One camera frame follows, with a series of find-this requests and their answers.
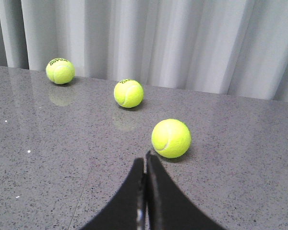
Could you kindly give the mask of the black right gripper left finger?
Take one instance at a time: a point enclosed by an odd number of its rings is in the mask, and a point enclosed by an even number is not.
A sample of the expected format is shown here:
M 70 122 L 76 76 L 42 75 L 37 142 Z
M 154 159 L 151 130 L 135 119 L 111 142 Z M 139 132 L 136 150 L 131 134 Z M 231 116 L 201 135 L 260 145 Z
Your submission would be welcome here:
M 120 189 L 83 230 L 144 229 L 144 160 L 134 160 Z

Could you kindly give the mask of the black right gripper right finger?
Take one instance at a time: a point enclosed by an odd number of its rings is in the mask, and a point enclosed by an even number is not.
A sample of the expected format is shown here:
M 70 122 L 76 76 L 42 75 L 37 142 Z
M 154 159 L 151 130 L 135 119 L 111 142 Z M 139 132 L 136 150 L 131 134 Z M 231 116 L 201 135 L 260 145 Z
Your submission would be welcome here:
M 152 230 L 222 230 L 172 181 L 160 159 L 146 154 L 146 195 Z

